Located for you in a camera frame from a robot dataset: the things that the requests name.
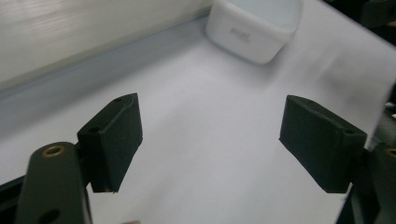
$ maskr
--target screw hole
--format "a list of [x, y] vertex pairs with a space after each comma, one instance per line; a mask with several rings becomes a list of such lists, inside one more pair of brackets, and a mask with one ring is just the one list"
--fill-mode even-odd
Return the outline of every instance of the screw hole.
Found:
[[43, 214], [38, 220], [38, 224], [50, 224], [54, 222], [61, 215], [58, 209], [53, 209]]
[[388, 154], [391, 157], [396, 158], [396, 149], [395, 148], [388, 148]]
[[43, 157], [54, 157], [54, 156], [58, 156], [59, 154], [61, 154], [63, 152], [64, 152], [64, 147], [62, 147], [62, 146], [48, 147], [43, 151], [42, 156]]
[[99, 132], [99, 130], [100, 130], [100, 128], [96, 127], [96, 128], [91, 128], [91, 129], [89, 129], [88, 132], [90, 132], [90, 133], [97, 133], [97, 132]]

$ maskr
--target white box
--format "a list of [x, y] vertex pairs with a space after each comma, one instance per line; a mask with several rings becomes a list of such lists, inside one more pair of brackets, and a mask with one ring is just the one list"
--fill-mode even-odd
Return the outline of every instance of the white box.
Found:
[[268, 63], [297, 30], [303, 0], [215, 0], [207, 36], [254, 63]]

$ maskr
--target white plastic container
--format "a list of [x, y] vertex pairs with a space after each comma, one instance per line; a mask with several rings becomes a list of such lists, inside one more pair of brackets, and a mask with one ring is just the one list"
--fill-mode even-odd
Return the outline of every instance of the white plastic container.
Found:
[[268, 63], [297, 30], [303, 0], [215, 0], [206, 26], [218, 45]]

